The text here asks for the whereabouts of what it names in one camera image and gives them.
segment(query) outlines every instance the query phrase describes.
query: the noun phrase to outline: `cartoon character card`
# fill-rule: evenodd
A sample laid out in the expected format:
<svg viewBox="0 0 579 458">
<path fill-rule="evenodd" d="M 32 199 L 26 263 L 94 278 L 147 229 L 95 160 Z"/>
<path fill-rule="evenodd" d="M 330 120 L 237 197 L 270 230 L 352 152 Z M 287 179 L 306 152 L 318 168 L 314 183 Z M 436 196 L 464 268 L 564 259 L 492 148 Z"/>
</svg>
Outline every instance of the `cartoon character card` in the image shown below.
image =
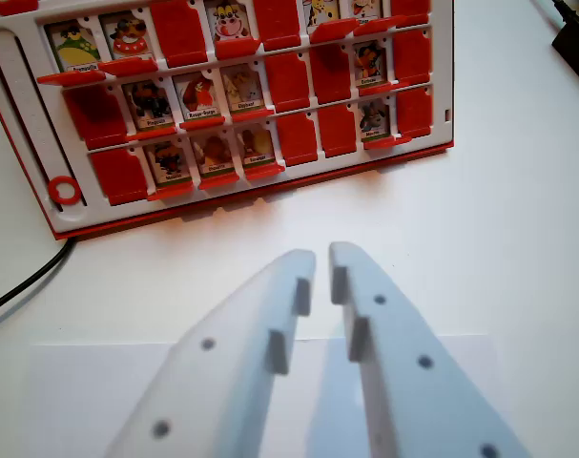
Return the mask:
<svg viewBox="0 0 579 458">
<path fill-rule="evenodd" d="M 381 0 L 350 0 L 351 14 L 359 24 L 383 17 L 381 6 Z"/>
<path fill-rule="evenodd" d="M 357 43 L 355 48 L 355 85 L 374 86 L 386 81 L 386 50 L 378 42 Z"/>
<path fill-rule="evenodd" d="M 45 26 L 60 72 L 96 70 L 100 54 L 90 30 L 76 19 Z"/>
<path fill-rule="evenodd" d="M 251 36 L 247 10 L 236 0 L 207 2 L 206 16 L 216 42 Z"/>
<path fill-rule="evenodd" d="M 113 59 L 137 55 L 142 58 L 152 56 L 147 25 L 145 21 L 135 17 L 131 11 L 100 16 L 100 24 Z"/>
<path fill-rule="evenodd" d="M 224 138 L 215 134 L 194 136 L 192 146 L 202 178 L 234 172 L 232 154 Z"/>
<path fill-rule="evenodd" d="M 158 188 L 192 180 L 183 150 L 172 141 L 147 145 L 144 150 Z"/>
<path fill-rule="evenodd" d="M 231 113 L 245 112 L 264 105 L 259 73 L 247 64 L 224 67 L 221 78 Z"/>
<path fill-rule="evenodd" d="M 134 125 L 139 131 L 150 131 L 175 125 L 166 91 L 147 79 L 122 86 Z"/>
<path fill-rule="evenodd" d="M 173 81 L 186 121 L 219 115 L 215 86 L 202 72 L 180 74 Z"/>
<path fill-rule="evenodd" d="M 319 24 L 340 19 L 338 0 L 302 0 L 302 4 L 308 33 Z"/>
<path fill-rule="evenodd" d="M 359 104 L 362 141 L 391 135 L 388 106 L 380 99 Z"/>
<path fill-rule="evenodd" d="M 242 165 L 245 169 L 276 161 L 272 136 L 259 124 L 239 130 L 238 144 L 242 146 Z"/>
</svg>

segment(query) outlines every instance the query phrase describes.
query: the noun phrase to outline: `gripper jaw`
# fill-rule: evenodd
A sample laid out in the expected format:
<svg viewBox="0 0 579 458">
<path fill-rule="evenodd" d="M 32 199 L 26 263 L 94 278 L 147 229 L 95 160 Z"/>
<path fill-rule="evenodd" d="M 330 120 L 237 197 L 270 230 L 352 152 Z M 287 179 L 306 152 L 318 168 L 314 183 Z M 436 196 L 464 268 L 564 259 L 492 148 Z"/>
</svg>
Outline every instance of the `gripper jaw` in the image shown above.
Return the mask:
<svg viewBox="0 0 579 458">
<path fill-rule="evenodd" d="M 523 458 L 528 453 L 417 309 L 360 247 L 329 249 L 332 302 L 343 306 L 360 365 L 372 457 Z"/>
<path fill-rule="evenodd" d="M 275 374 L 310 313 L 315 255 L 266 266 L 174 345 L 108 457 L 255 458 Z"/>
</svg>

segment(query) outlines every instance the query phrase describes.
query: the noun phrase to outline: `guess who game board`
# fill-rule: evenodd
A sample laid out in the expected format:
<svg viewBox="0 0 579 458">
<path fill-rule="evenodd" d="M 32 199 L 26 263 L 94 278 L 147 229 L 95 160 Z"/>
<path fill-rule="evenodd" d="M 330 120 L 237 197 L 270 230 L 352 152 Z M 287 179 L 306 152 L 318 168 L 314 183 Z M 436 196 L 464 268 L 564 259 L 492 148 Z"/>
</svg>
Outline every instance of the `guess who game board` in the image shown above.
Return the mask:
<svg viewBox="0 0 579 458">
<path fill-rule="evenodd" d="M 453 144 L 452 0 L 0 0 L 0 118 L 57 238 Z"/>
</svg>

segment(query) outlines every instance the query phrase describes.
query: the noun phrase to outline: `black power cord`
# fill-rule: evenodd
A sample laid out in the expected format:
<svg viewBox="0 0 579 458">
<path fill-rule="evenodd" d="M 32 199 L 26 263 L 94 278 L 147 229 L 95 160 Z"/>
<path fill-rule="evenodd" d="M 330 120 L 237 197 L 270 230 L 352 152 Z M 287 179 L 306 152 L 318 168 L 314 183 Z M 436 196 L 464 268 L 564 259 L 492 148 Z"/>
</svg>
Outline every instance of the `black power cord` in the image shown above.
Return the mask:
<svg viewBox="0 0 579 458">
<path fill-rule="evenodd" d="M 43 267 L 41 267 L 39 270 L 37 270 L 30 277 L 28 277 L 27 279 L 22 281 L 20 284 L 18 284 L 9 293 L 7 293 L 3 297 L 1 297 L 0 298 L 0 308 L 5 303 L 7 303 L 11 299 L 15 298 L 18 294 L 20 294 L 26 288 L 31 286 L 33 283 L 35 283 L 37 280 L 39 280 L 41 277 L 43 277 L 45 274 L 47 274 L 50 270 L 52 270 L 52 268 L 56 264 L 58 264 L 60 261 L 62 261 L 64 258 L 66 258 L 71 253 L 76 242 L 77 242 L 77 239 L 75 237 L 68 239 L 66 241 L 66 243 L 62 246 L 60 251 L 58 251 L 58 253 L 56 253 L 56 255 L 53 258 L 51 258 L 47 264 L 45 264 Z"/>
</svg>

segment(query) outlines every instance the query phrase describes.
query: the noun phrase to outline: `white sheet of paper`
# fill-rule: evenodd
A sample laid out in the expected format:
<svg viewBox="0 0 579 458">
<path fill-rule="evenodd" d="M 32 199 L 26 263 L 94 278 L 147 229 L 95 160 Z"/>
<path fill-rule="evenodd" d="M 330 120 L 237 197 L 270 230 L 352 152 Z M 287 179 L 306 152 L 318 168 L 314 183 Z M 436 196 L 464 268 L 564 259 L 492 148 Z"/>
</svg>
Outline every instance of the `white sheet of paper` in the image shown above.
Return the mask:
<svg viewBox="0 0 579 458">
<path fill-rule="evenodd" d="M 448 336 L 441 341 L 488 401 L 506 414 L 491 339 Z M 170 346 L 34 346 L 23 455 L 103 457 Z M 359 368 L 348 362 L 344 339 L 296 341 L 290 375 L 275 380 L 259 456 L 369 457 Z"/>
</svg>

